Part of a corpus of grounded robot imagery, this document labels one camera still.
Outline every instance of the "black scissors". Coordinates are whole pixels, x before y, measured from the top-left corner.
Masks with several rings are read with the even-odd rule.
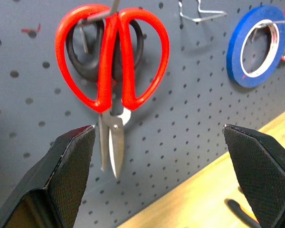
[[[66,51],[68,57],[77,71],[77,73],[83,77],[84,79],[90,82],[97,82],[98,81],[98,69],[99,69],[99,61],[100,61],[100,52],[101,52],[101,45],[104,36],[104,29],[105,25],[102,20],[96,21],[93,25],[96,27],[96,42],[94,43],[93,47],[88,47],[88,49],[92,49],[93,51],[93,58],[88,63],[81,63],[78,60],[77,55],[74,52],[73,46],[73,35],[75,26],[70,30],[66,38]],[[134,68],[136,68],[143,56],[143,32],[139,24],[136,20],[132,20],[130,25],[134,28],[136,38],[137,38],[137,45],[136,45],[136,52],[134,54]],[[121,61],[121,48],[120,48],[120,38],[119,34],[117,33],[115,45],[114,45],[114,56],[113,56],[113,70],[112,70],[112,77],[116,82],[121,82],[123,80],[123,66]]]

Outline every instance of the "gray pegboard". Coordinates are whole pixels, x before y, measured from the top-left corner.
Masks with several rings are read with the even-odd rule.
[[[110,0],[98,3],[111,5]],[[0,0],[0,206],[24,173],[45,155],[59,135],[97,122],[97,114],[70,91],[58,69],[54,39],[62,17],[87,0]],[[122,0],[119,9],[143,7],[164,23],[171,42],[166,76],[153,97],[133,112],[125,128],[121,180],[111,168],[100,170],[98,138],[89,180],[75,227],[115,227],[214,161],[226,150],[224,123],[258,129],[285,110],[285,64],[255,89],[230,82],[226,52],[240,19],[260,4],[285,10],[285,0],[203,0],[202,9],[228,15],[205,23],[184,21],[177,0]],[[198,16],[197,3],[184,1],[184,13]],[[40,32],[22,33],[22,28]],[[141,94],[154,77],[160,58],[155,31],[146,34],[143,61],[136,71]],[[266,37],[245,49],[247,68],[266,52]],[[70,69],[89,96],[95,85]]]

